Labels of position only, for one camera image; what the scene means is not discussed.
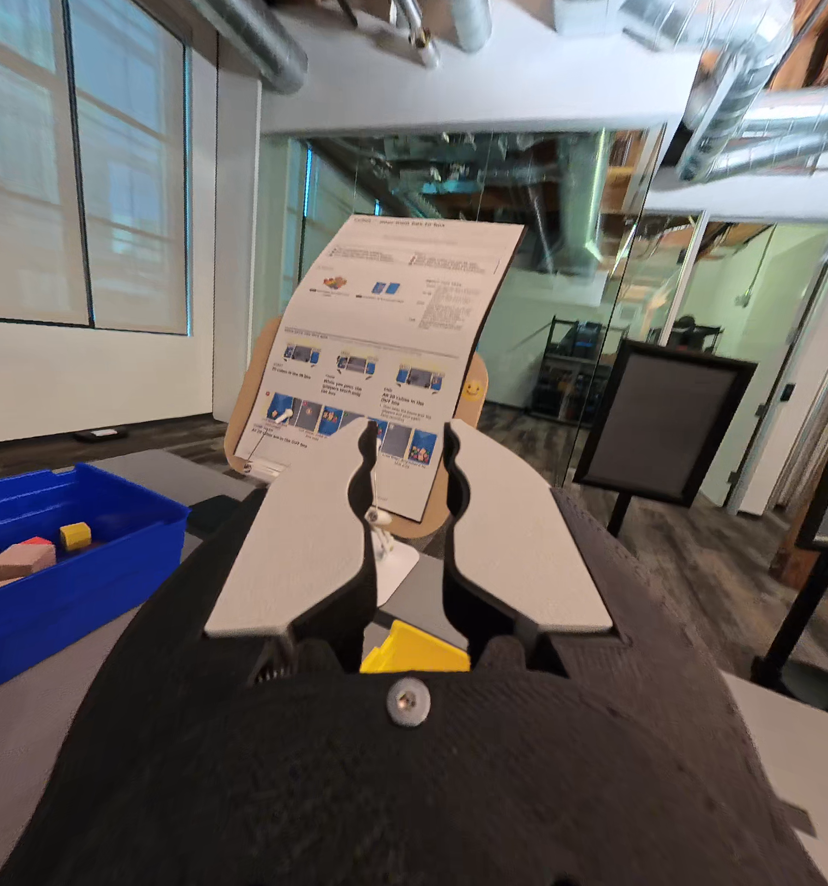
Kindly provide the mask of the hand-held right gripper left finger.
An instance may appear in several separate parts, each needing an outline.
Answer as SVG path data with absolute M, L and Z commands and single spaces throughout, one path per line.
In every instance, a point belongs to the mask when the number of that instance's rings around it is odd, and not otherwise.
M 216 639 L 257 637 L 291 652 L 327 643 L 359 671 L 377 608 L 367 513 L 377 426 L 365 418 L 335 432 L 269 486 L 205 624 Z

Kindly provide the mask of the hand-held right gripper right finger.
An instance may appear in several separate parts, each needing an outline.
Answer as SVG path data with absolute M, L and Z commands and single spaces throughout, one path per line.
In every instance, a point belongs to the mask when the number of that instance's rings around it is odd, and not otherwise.
M 472 664 L 498 637 L 517 640 L 529 661 L 555 637 L 614 635 L 549 482 L 460 419 L 445 426 L 443 463 L 450 522 L 442 604 Z

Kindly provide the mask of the yellow plastic box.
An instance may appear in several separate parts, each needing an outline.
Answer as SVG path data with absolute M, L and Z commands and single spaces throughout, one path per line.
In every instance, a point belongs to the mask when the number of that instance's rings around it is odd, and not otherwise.
M 360 666 L 360 673 L 367 674 L 469 670 L 471 659 L 466 651 L 398 619 Z

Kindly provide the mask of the blue plastic box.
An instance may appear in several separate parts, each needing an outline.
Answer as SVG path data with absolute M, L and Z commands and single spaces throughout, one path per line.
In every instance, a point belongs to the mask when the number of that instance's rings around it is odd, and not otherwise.
M 182 559 L 189 508 L 79 463 L 0 479 L 0 552 L 59 542 L 83 522 L 92 548 L 0 587 L 0 686 L 144 603 Z

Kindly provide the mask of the pile of wooden cubes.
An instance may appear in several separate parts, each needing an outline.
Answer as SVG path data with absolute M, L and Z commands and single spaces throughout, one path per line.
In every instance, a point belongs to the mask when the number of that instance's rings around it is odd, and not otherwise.
M 0 552 L 0 587 L 28 578 L 57 564 L 58 556 L 74 555 L 94 543 L 91 527 L 83 522 L 61 526 L 57 542 L 35 536 Z

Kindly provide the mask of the black metal shelf rack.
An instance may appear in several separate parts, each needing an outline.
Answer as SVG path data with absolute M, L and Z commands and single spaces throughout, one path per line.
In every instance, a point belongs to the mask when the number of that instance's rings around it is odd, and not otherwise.
M 629 326 L 553 317 L 527 411 L 590 429 Z

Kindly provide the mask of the printed instruction sheet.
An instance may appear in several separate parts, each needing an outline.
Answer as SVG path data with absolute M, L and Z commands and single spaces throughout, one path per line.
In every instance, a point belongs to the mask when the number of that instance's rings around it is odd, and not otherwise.
M 377 427 L 378 506 L 423 519 L 522 224 L 352 215 L 292 294 L 235 447 L 271 480 L 358 418 Z

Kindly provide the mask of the black framed sign board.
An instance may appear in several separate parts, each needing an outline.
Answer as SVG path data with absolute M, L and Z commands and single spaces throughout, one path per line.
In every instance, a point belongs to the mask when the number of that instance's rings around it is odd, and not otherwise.
M 818 558 L 770 648 L 762 658 L 754 660 L 751 671 L 752 682 L 791 698 L 796 695 L 784 682 L 784 668 L 818 604 L 828 592 L 828 462 L 796 543 L 800 548 L 817 553 Z

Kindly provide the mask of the frosted glass window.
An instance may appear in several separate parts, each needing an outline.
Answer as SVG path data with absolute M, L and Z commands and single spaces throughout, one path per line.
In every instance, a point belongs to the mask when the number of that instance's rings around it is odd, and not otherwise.
M 0 1 L 0 323 L 191 334 L 191 56 L 166 2 Z

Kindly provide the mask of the silver ceiling duct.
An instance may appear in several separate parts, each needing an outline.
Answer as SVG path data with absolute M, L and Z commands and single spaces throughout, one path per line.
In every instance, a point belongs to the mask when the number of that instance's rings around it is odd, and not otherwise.
M 189 1 L 275 93 L 298 92 L 309 72 L 306 52 L 264 2 Z
M 828 152 L 828 2 L 553 2 L 566 37 L 620 32 L 652 51 L 698 50 L 674 163 L 681 183 Z

